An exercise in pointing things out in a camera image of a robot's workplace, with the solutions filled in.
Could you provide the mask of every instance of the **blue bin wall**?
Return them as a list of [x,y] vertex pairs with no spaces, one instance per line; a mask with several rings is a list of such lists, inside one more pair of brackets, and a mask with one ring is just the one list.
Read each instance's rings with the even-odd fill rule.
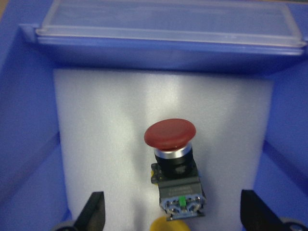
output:
[[[18,25],[39,25],[50,4],[51,0],[12,0],[0,23],[1,230],[48,230],[69,217],[52,80],[52,70],[63,65],[274,79],[255,190],[279,216],[308,225],[306,50],[122,39],[25,42]],[[307,38],[303,18],[308,6],[291,5],[291,10]]]

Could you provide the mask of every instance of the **yellow round object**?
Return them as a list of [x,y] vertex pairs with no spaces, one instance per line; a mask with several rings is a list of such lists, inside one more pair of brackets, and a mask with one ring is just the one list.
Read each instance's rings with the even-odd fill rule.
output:
[[150,231],[191,231],[182,220],[166,221],[166,217],[157,218],[150,226]]

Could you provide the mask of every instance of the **white foam pad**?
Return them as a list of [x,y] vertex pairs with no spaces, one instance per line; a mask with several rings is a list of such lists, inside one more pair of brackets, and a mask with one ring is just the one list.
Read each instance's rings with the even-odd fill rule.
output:
[[164,215],[151,184],[146,129],[168,118],[194,123],[194,158],[208,202],[192,231],[241,230],[241,189],[253,188],[272,82],[190,73],[55,70],[68,206],[76,218],[104,191],[104,231],[148,231]]

